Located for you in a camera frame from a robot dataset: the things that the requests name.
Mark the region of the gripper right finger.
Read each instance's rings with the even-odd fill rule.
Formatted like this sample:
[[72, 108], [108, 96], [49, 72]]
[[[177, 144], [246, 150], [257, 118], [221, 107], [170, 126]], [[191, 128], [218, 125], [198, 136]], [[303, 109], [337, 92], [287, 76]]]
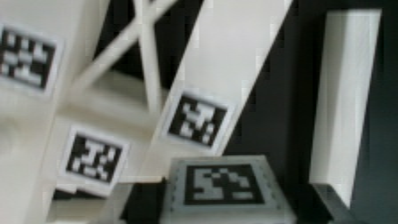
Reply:
[[296, 224], [369, 224], [349, 211], [328, 184], [303, 184], [296, 190]]

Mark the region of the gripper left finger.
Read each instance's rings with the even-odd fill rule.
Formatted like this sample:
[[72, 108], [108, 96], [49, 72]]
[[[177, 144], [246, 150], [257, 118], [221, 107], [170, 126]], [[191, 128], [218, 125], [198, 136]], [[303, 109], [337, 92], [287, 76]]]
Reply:
[[159, 224], [164, 183], [118, 184], [93, 224]]

